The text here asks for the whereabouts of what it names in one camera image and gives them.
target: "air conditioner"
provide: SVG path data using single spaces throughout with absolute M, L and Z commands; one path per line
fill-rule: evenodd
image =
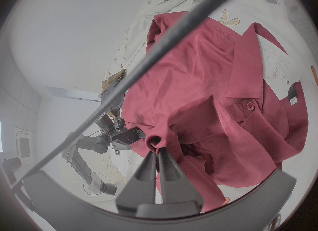
M 16 153 L 20 158 L 22 165 L 33 162 L 31 145 L 31 135 L 26 131 L 16 133 Z

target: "red shirt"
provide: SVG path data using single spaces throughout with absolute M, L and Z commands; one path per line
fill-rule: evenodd
M 147 51 L 183 14 L 154 17 Z M 305 144 L 301 84 L 295 83 L 298 103 L 278 100 L 263 81 L 256 34 L 284 51 L 259 23 L 241 36 L 207 18 L 129 89 L 122 106 L 127 127 L 147 135 L 132 150 L 144 157 L 167 147 L 203 196 L 203 211 L 225 202 L 217 184 L 256 185 Z

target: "red button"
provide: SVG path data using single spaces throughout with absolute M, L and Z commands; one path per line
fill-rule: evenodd
M 249 109 L 250 111 L 253 111 L 255 109 L 255 106 L 252 102 L 247 103 L 247 109 Z

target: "bright light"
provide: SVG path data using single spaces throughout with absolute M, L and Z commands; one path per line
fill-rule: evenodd
M 0 122 L 0 152 L 3 152 L 2 141 L 1 141 L 1 122 Z

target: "robotic arm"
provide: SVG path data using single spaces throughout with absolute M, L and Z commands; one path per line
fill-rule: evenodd
M 138 128 L 125 128 L 125 120 L 117 118 L 114 122 L 104 114 L 96 124 L 101 128 L 102 132 L 98 137 L 85 137 L 81 135 L 80 138 L 73 144 L 68 146 L 62 153 L 64 158 L 75 171 L 87 182 L 88 185 L 93 185 L 105 194 L 114 196 L 116 194 L 116 185 L 112 183 L 104 183 L 98 177 L 95 177 L 92 170 L 86 164 L 78 149 L 88 149 L 94 152 L 103 154 L 106 153 L 110 145 L 113 146 L 115 153 L 118 155 L 121 149 L 130 149 L 130 144 L 138 141 L 146 135 Z

